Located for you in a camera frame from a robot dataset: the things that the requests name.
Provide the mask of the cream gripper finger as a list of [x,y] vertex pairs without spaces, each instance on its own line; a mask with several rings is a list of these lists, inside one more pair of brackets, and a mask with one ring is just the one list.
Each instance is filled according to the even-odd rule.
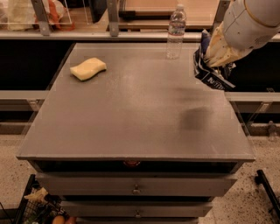
[[228,44],[223,34],[224,24],[220,24],[213,31],[209,46],[204,55],[208,67],[222,67],[240,60],[252,52],[252,49],[240,50]]

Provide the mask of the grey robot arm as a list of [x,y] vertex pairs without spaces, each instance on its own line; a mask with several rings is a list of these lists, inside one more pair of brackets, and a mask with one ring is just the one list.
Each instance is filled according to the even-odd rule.
[[220,67],[265,46],[280,31],[280,0],[231,0],[204,61]]

